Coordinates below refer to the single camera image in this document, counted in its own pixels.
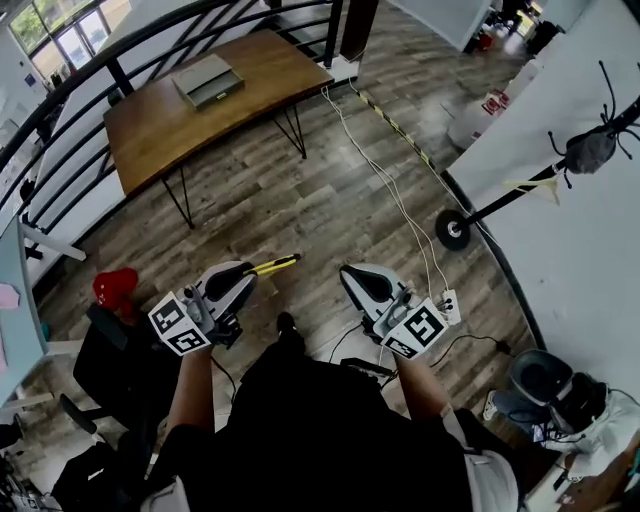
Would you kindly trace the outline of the black coat rack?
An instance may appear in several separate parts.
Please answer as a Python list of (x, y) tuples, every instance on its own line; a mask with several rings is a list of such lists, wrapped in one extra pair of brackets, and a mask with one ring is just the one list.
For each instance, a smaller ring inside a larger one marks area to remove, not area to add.
[[(621, 150), (628, 159), (632, 159), (633, 155), (624, 147), (620, 141), (620, 136), (623, 133), (626, 133), (640, 141), (640, 134), (635, 132), (637, 128), (640, 129), (640, 95), (638, 95), (638, 97), (624, 110), (617, 112), (617, 101), (611, 80), (608, 75), (605, 75), (604, 78), (610, 93), (611, 102), (609, 104), (605, 103), (602, 106), (600, 123), (592, 127), (590, 130), (579, 133), (573, 137), (593, 132), (605, 133), (610, 138), (614, 139), (616, 143), (615, 152), (612, 157), (615, 155), (617, 150)], [(566, 167), (565, 154), (567, 143), (573, 137), (566, 142), (565, 149), (561, 151), (556, 145), (553, 133), (549, 131), (547, 136), (553, 151), (559, 156), (559, 160), (547, 166), (528, 180), (557, 177), (558, 184), (560, 180), (564, 180), (567, 187), (571, 188), (572, 184), (568, 177), (571, 172)], [(471, 228), (473, 226), (479, 228), (481, 226), (481, 221), (484, 218), (504, 208), (524, 195), (526, 194), (508, 190), (506, 194), (489, 203), (487, 206), (466, 215), (457, 210), (444, 210), (438, 215), (435, 222), (435, 232), (438, 240), (445, 248), (451, 251), (461, 251), (465, 249), (469, 245), (471, 239)]]

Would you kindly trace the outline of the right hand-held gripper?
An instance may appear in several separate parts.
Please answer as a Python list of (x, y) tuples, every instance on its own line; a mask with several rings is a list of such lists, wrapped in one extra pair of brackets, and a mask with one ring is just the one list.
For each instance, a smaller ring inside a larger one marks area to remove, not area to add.
[(349, 298), (372, 326), (372, 340), (404, 359), (416, 359), (438, 340), (448, 325), (427, 297), (405, 287), (397, 274), (381, 265), (343, 265), (340, 281)]

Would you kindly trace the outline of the person's black clothing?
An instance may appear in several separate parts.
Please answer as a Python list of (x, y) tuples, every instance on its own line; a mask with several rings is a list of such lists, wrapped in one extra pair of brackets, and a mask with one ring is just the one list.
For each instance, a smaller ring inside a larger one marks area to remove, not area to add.
[[(443, 416), (447, 432), (475, 450), (494, 450), (511, 465), (521, 490), (514, 459), (507, 444), (483, 427), (474, 415), (450, 403)], [(398, 453), (397, 433), (428, 430), (413, 423), (408, 413), (392, 410), (377, 382), (356, 370), (314, 360), (303, 350), (270, 345), (242, 378), (227, 423), (214, 426), (215, 435), (229, 430), (236, 436), (266, 437), (278, 432), (298, 432), (306, 445), (336, 431), (368, 432), (381, 438), (385, 456)], [(176, 431), (176, 427), (167, 434)]]

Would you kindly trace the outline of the black office chair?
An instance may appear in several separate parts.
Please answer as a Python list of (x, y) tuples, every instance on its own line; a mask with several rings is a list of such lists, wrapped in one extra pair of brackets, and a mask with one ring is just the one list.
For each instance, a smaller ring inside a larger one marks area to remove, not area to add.
[(180, 360), (159, 340), (150, 322), (131, 325), (92, 304), (90, 326), (78, 353), (73, 377), (96, 403), (81, 410), (66, 395), (64, 412), (94, 435), (99, 419), (124, 427), (117, 445), (97, 441), (70, 459), (52, 491), (63, 512), (134, 512), (146, 489), (158, 428), (169, 413)]

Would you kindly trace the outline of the grey cap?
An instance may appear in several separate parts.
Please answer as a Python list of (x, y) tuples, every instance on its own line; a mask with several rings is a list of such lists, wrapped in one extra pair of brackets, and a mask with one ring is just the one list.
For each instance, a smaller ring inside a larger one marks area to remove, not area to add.
[(587, 133), (567, 143), (567, 169), (577, 175), (595, 174), (614, 154), (615, 140), (605, 133)]

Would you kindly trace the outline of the clothes rack with garments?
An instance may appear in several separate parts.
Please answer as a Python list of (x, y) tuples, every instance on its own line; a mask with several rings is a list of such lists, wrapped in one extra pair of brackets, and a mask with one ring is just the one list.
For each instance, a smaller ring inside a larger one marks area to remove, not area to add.
[(66, 62), (61, 63), (53, 69), (48, 76), (48, 83), (53, 89), (58, 88), (63, 82), (69, 79), (75, 72), (73, 66), (69, 66)]

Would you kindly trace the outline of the light blue desk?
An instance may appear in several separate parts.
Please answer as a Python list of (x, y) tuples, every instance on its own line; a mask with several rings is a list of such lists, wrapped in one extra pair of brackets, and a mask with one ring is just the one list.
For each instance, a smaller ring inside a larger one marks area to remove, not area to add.
[(0, 283), (20, 294), (15, 310), (0, 310), (0, 407), (48, 351), (29, 277), (24, 236), (14, 218), (0, 236)]

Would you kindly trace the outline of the person's black shoe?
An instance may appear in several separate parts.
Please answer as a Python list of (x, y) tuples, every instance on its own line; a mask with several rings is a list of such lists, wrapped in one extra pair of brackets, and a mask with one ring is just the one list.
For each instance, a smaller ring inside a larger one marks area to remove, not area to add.
[(278, 342), (290, 349), (303, 350), (304, 339), (297, 330), (293, 316), (288, 312), (281, 312), (276, 321)]

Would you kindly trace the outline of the wooden table with black legs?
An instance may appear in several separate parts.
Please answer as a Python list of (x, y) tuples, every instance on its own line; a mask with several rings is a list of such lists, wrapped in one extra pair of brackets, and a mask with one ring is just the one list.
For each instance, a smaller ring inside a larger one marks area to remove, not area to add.
[(196, 110), (172, 74), (147, 83), (104, 115), (116, 172), (131, 198), (186, 158), (248, 123), (292, 108), (333, 84), (318, 63), (270, 30), (213, 49), (243, 79), (229, 97)]

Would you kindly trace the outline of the white plastic bag red print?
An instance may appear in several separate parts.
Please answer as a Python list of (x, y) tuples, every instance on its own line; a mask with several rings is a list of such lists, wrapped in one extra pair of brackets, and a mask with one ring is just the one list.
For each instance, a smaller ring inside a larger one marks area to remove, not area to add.
[(509, 106), (510, 98), (501, 90), (488, 92), (454, 115), (447, 135), (452, 143), (468, 149)]

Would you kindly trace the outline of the black waist device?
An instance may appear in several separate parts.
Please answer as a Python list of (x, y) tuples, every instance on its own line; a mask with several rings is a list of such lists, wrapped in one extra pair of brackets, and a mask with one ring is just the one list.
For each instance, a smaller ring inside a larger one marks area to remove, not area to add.
[(367, 375), (368, 377), (375, 378), (378, 381), (388, 379), (395, 373), (394, 370), (390, 370), (380, 365), (370, 363), (368, 361), (355, 357), (342, 359), (339, 365), (356, 370)]

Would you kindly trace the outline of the grey drawer box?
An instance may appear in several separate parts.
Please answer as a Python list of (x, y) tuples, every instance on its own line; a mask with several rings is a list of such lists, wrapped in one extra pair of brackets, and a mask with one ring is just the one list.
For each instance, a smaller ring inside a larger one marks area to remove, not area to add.
[(212, 54), (178, 72), (172, 82), (195, 110), (218, 103), (244, 88), (244, 80), (230, 64)]

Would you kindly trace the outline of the black metal railing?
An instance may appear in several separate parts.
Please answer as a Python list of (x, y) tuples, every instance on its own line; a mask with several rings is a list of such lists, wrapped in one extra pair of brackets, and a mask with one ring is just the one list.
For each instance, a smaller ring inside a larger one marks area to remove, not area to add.
[(55, 108), (62, 109), (48, 141), (0, 186), (0, 233), (13, 217), (52, 232), (77, 204), (118, 204), (120, 195), (106, 186), (116, 169), (104, 125), (108, 99), (127, 95), (282, 11), (266, 0), (192, 0), (168, 8), (160, 0), (144, 0), (98, 55), (54, 91), (0, 151), (0, 165), (9, 170), (26, 132)]

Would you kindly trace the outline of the yellow pen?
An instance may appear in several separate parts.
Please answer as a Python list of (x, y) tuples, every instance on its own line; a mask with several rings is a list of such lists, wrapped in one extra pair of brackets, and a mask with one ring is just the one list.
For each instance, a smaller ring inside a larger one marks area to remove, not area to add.
[(257, 276), (263, 276), (267, 274), (271, 274), (287, 268), (289, 266), (295, 265), (301, 259), (301, 255), (298, 253), (288, 255), (276, 260), (272, 260), (266, 263), (262, 263), (257, 266), (251, 265), (248, 270), (243, 272), (244, 275), (254, 274)]

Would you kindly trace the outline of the thick dark wooden newel post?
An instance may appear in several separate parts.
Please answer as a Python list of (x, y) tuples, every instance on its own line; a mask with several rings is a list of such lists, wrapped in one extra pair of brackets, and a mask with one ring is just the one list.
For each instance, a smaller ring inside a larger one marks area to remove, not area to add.
[(347, 61), (359, 60), (364, 54), (378, 5), (379, 0), (349, 0), (340, 47)]

